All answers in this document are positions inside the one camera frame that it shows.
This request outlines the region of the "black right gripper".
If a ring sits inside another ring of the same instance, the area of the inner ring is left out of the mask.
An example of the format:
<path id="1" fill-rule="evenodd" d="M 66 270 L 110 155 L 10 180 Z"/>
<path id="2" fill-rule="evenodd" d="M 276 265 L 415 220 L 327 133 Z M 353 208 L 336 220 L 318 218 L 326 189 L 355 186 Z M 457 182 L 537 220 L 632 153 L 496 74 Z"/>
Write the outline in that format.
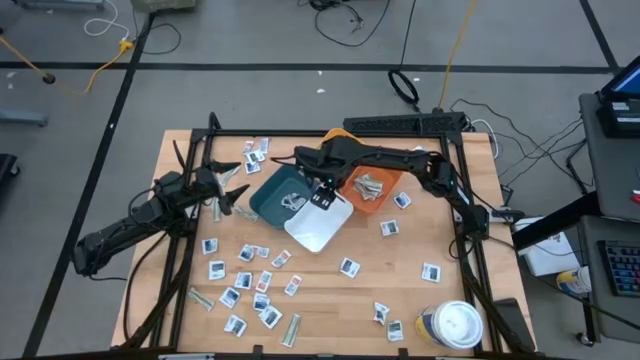
<path id="1" fill-rule="evenodd" d="M 295 165 L 305 175 L 318 178 L 330 187 L 342 187 L 351 174 L 351 167 L 346 160 L 331 157 L 325 150 L 296 146 L 294 159 Z M 310 202 L 320 209 L 327 210 L 335 197 L 333 189 L 317 188 Z"/>

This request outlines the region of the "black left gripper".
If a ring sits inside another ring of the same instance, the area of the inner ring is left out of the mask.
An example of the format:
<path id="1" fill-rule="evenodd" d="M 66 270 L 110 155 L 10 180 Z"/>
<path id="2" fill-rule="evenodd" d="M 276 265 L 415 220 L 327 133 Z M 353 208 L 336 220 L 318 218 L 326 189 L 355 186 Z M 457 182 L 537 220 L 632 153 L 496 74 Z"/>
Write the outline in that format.
<path id="1" fill-rule="evenodd" d="M 242 185 L 223 194 L 217 176 L 214 173 L 226 173 L 240 166 L 240 162 L 218 162 L 211 160 L 208 163 L 209 169 L 197 168 L 194 171 L 195 178 L 188 186 L 188 201 L 190 203 L 198 203 L 211 198 L 218 198 L 221 212 L 226 216 L 231 215 L 235 202 L 250 185 Z"/>

